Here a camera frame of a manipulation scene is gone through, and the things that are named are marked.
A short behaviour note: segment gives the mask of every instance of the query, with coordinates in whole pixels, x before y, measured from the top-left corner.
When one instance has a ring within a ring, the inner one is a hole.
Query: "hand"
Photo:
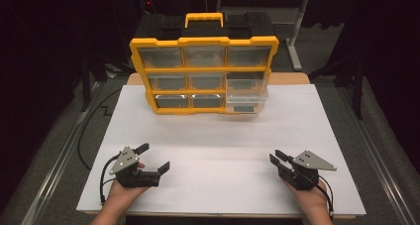
[[[297,190],[292,185],[290,185],[286,180],[282,179],[284,184],[290,189],[293,193],[297,205],[305,214],[311,225],[323,224],[329,225],[333,224],[327,209],[327,198],[325,195],[316,187],[313,187],[311,190]],[[318,185],[322,187],[325,191],[327,188],[325,183],[319,180]]]
[[[140,169],[144,167],[144,164],[139,163]],[[148,187],[126,188],[115,179],[112,182],[107,200],[91,224],[117,224],[118,219],[126,213],[136,198],[148,189]]]

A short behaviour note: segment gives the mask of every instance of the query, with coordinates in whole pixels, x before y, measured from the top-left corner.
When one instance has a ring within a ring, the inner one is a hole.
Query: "yellow storage organizer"
[[[278,39],[266,13],[150,14],[130,48],[155,113],[258,113]]]

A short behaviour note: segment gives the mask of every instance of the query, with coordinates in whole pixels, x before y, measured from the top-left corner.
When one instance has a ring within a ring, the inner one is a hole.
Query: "gray bracket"
[[[322,158],[316,156],[311,151],[305,151],[293,159],[293,162],[307,169],[337,170]]]
[[[125,147],[123,152],[121,152],[120,156],[117,159],[117,162],[114,163],[114,166],[109,171],[109,174],[113,175],[122,169],[125,169],[133,164],[137,164],[139,162],[139,158],[133,152],[130,147]]]

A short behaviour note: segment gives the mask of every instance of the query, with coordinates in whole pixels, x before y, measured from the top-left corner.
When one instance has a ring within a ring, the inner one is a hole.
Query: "plastic drawer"
[[[268,46],[228,47],[228,66],[265,66],[269,50]]]
[[[227,97],[226,113],[260,113],[268,94],[262,97]]]
[[[226,93],[253,94],[260,96],[266,92],[263,72],[228,72],[226,74]]]
[[[188,88],[222,89],[224,76],[223,72],[187,73]]]
[[[187,95],[155,95],[157,108],[187,108],[188,97]]]
[[[185,66],[223,66],[225,47],[190,46],[183,48]]]
[[[223,94],[193,94],[191,107],[194,108],[221,108],[223,107]]]
[[[185,89],[185,77],[183,73],[149,73],[148,79],[152,90]]]
[[[180,48],[139,48],[139,54],[148,68],[182,67]]]

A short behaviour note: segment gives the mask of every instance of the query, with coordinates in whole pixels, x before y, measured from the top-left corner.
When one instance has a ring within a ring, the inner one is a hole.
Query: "table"
[[[273,85],[287,76],[306,83]],[[366,214],[316,88],[305,74],[273,73],[262,113],[242,115],[157,115],[144,87],[136,85],[138,79],[133,75],[120,94],[77,210],[101,209],[98,184],[106,161],[126,146],[150,143],[140,155],[145,170],[168,161],[170,170],[159,187],[139,197],[129,215],[300,217],[293,195],[269,162],[276,149],[293,157],[308,149],[336,166],[337,171],[320,170],[334,191],[335,217]]]

